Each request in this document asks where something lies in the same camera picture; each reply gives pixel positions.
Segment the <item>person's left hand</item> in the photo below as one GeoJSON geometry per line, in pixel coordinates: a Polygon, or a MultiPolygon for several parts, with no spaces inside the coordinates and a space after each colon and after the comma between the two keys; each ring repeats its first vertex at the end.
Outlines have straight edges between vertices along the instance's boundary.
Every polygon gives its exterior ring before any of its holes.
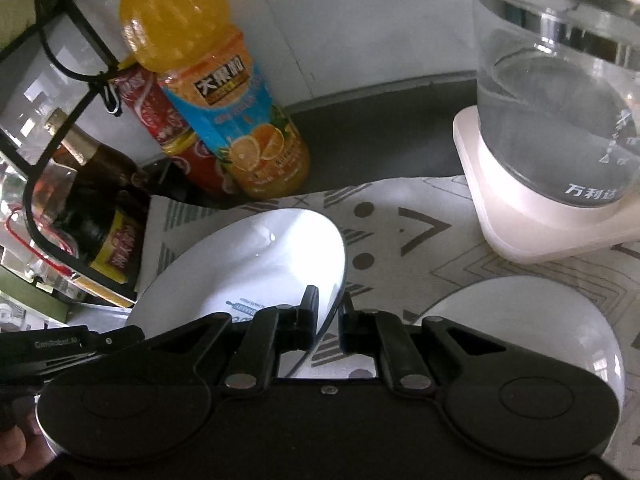
{"type": "Polygon", "coordinates": [[[1,403],[1,478],[28,479],[54,460],[38,424],[36,399],[1,403]]]}

